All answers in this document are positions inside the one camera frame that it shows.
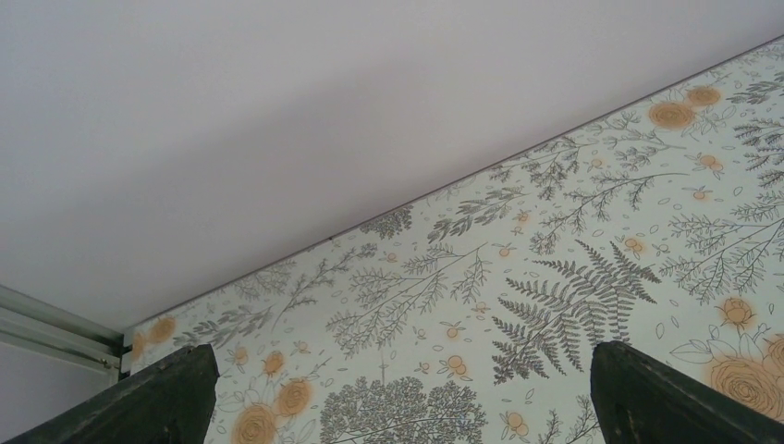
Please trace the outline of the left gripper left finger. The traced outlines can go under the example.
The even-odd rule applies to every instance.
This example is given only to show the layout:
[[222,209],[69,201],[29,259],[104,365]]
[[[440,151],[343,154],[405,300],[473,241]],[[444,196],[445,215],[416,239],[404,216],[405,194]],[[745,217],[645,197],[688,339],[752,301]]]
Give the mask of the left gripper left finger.
[[203,443],[219,378],[213,347],[187,346],[9,443]]

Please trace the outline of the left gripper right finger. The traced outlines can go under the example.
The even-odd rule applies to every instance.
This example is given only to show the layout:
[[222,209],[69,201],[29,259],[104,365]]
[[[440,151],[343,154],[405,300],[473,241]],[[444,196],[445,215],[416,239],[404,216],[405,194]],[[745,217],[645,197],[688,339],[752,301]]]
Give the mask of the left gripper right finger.
[[606,443],[781,443],[783,424],[621,341],[594,347],[591,400]]

